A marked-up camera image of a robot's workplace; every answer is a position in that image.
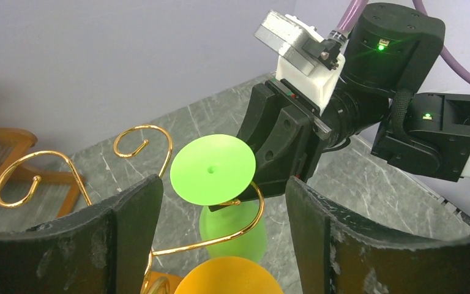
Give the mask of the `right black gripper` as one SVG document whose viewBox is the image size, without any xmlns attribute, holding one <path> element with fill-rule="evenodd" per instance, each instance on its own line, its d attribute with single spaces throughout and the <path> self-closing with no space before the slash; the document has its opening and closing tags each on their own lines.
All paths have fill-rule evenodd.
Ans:
<svg viewBox="0 0 470 294">
<path fill-rule="evenodd" d="M 294 106 L 278 109 L 277 95 Z M 321 157 L 321 140 L 332 133 L 321 113 L 314 101 L 284 78 L 252 88 L 237 138 L 255 154 L 253 181 L 265 198 L 283 195 L 290 177 L 304 182 L 312 177 Z"/>
</svg>

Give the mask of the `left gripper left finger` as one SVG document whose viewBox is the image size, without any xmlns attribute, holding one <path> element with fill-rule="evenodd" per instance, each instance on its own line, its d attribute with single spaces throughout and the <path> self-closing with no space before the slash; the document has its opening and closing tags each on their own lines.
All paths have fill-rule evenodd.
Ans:
<svg viewBox="0 0 470 294">
<path fill-rule="evenodd" d="M 77 212 L 0 233 L 0 293 L 139 293 L 163 198 L 151 175 Z"/>
</svg>

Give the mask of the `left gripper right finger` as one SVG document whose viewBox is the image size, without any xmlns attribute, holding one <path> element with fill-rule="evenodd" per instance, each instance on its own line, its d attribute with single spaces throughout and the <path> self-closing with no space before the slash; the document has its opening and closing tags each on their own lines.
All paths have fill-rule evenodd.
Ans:
<svg viewBox="0 0 470 294">
<path fill-rule="evenodd" d="M 288 180 L 304 293 L 470 293 L 470 236 L 440 241 L 386 227 Z"/>
</svg>

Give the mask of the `green plastic wine glass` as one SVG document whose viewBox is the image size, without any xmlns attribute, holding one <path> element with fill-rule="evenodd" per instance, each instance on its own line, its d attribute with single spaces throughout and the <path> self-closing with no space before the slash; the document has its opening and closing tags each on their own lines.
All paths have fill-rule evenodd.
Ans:
<svg viewBox="0 0 470 294">
<path fill-rule="evenodd" d="M 236 237 L 206 245 L 210 258 L 236 256 L 259 262 L 267 247 L 261 201 L 243 201 L 251 185 L 256 159 L 242 140 L 226 134 L 193 140 L 176 155 L 170 168 L 174 191 L 183 200 L 202 207 L 202 241 Z"/>
</svg>

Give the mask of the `orange plastic wine glass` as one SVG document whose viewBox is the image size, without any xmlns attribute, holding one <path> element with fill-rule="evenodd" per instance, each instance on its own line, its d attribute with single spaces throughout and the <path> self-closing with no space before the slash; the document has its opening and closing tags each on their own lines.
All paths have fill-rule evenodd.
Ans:
<svg viewBox="0 0 470 294">
<path fill-rule="evenodd" d="M 176 294 L 282 294 L 277 280 L 261 265 L 242 257 L 217 257 L 186 275 Z"/>
</svg>

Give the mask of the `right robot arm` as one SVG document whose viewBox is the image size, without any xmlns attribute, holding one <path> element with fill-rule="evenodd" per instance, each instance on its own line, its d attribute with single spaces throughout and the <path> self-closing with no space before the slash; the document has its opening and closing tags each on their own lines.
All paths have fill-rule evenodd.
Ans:
<svg viewBox="0 0 470 294">
<path fill-rule="evenodd" d="M 377 124 L 372 155 L 413 175 L 470 178 L 470 95 L 420 92 L 438 57 L 470 82 L 444 47 L 445 25 L 409 8 L 351 1 L 327 37 L 270 11 L 255 37 L 278 54 L 275 77 L 254 85 L 237 137 L 256 157 L 252 184 L 228 203 L 276 197 L 307 181 L 323 153 Z"/>
</svg>

